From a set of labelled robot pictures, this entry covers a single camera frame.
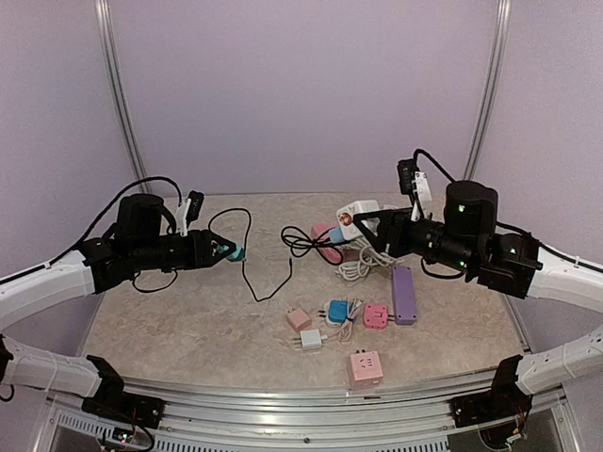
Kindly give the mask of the teal usb charger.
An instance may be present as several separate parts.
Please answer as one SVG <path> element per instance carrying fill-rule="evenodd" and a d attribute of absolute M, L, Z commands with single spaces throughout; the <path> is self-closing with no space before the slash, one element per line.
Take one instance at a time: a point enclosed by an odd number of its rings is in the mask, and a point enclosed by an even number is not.
<path fill-rule="evenodd" d="M 236 246 L 234 252 L 227 256 L 229 262 L 242 262 L 245 259 L 245 250 L 241 246 Z"/>

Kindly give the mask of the light blue charger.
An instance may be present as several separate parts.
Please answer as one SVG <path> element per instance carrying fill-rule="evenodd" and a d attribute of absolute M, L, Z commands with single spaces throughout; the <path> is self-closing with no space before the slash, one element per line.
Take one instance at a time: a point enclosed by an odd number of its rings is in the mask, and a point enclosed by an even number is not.
<path fill-rule="evenodd" d="M 346 238 L 338 226 L 335 226 L 328 231 L 328 237 L 329 241 L 334 245 L 339 245 L 346 242 Z"/>

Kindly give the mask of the pink triangular socket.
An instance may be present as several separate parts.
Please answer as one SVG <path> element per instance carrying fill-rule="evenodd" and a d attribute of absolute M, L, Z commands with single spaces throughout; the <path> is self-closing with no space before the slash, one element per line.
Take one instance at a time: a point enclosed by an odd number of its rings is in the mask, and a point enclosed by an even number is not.
<path fill-rule="evenodd" d="M 331 265 L 338 266 L 351 261 L 357 256 L 357 252 L 345 243 L 334 245 L 329 241 L 328 231 L 335 227 L 334 224 L 315 224 L 311 227 L 310 236 L 324 247 L 318 249 L 318 253 Z"/>

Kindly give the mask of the pink socket adapter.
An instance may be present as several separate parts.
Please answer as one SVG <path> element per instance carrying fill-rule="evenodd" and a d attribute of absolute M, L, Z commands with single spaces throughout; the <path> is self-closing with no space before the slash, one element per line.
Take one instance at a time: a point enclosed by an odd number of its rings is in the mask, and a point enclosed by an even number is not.
<path fill-rule="evenodd" d="M 367 329 L 382 331 L 388 326 L 390 314 L 388 306 L 382 303 L 369 303 L 365 306 L 363 323 Z"/>

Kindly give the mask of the blue plug adapter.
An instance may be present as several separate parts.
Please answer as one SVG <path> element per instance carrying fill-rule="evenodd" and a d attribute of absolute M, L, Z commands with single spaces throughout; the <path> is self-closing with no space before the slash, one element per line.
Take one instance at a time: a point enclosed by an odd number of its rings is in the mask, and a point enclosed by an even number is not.
<path fill-rule="evenodd" d="M 318 310 L 321 317 L 330 328 L 342 326 L 348 319 L 350 303 L 344 299 L 332 299 L 323 304 Z"/>

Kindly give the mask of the pink charger plug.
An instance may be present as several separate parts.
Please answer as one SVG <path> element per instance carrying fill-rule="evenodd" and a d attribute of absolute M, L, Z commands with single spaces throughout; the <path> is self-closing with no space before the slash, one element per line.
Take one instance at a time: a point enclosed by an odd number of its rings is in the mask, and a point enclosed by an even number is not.
<path fill-rule="evenodd" d="M 286 321 L 295 332 L 303 331 L 312 325 L 310 315 L 303 308 L 289 310 L 286 314 Z"/>

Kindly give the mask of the white usb charger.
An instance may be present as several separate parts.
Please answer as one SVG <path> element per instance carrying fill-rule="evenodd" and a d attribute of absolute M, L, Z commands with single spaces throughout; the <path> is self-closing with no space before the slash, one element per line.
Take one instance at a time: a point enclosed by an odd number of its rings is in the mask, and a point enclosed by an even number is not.
<path fill-rule="evenodd" d="M 323 347 L 328 336 L 319 329 L 300 331 L 299 336 L 292 339 L 291 343 L 295 349 L 303 351 L 316 350 Z"/>

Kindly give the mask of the pink cube socket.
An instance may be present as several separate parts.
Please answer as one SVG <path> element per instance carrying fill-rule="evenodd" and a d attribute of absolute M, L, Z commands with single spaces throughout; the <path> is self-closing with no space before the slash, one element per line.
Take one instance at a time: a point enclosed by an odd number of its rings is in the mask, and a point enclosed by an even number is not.
<path fill-rule="evenodd" d="M 377 351 L 356 351 L 348 360 L 349 382 L 352 390 L 379 385 L 383 380 L 383 367 Z"/>

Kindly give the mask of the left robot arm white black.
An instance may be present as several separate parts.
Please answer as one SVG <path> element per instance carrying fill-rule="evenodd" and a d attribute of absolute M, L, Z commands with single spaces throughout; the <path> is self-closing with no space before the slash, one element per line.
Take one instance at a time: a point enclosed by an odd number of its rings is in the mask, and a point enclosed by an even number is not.
<path fill-rule="evenodd" d="M 59 256 L 1 280 L 1 327 L 72 299 L 103 294 L 144 271 L 178 274 L 210 268 L 235 253 L 234 242 L 208 229 L 191 228 L 204 194 L 179 197 L 171 212 L 163 198 L 122 189 L 109 203 L 117 218 L 99 237 L 90 231 Z M 103 358 L 69 357 L 1 337 L 1 382 L 10 388 L 94 399 L 114 419 L 132 409 L 122 377 Z"/>

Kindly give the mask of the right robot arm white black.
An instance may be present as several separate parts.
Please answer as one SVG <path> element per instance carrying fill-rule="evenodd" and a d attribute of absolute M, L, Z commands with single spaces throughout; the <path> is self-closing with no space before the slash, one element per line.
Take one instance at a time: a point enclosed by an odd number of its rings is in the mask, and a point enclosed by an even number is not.
<path fill-rule="evenodd" d="M 375 251 L 392 258 L 415 254 L 423 265 L 446 266 L 455 278 L 517 299 L 556 300 L 601 312 L 602 267 L 499 222 L 493 188 L 450 178 L 442 220 L 426 216 L 415 174 L 423 153 L 417 149 L 397 166 L 400 191 L 411 207 L 350 216 Z M 499 363 L 491 390 L 481 399 L 482 410 L 500 418 L 517 404 L 519 394 L 531 396 L 601 367 L 601 329 L 540 353 L 516 355 Z"/>

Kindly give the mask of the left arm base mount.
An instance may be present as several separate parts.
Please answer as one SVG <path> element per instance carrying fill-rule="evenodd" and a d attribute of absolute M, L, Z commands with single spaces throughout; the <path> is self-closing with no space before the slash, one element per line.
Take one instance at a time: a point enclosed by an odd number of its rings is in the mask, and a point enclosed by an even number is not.
<path fill-rule="evenodd" d="M 91 397 L 85 397 L 82 410 L 99 417 L 131 424 L 134 427 L 158 428 L 166 402 L 158 397 L 126 392 L 119 373 L 103 358 L 86 357 L 101 382 Z"/>

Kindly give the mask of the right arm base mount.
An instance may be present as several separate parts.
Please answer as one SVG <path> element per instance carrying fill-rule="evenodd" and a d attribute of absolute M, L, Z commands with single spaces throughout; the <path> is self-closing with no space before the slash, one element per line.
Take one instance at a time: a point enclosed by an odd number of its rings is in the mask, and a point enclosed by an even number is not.
<path fill-rule="evenodd" d="M 530 412 L 532 396 L 517 386 L 516 370 L 521 359 L 521 355 L 515 355 L 501 361 L 488 390 L 452 398 L 449 405 L 456 428 Z"/>

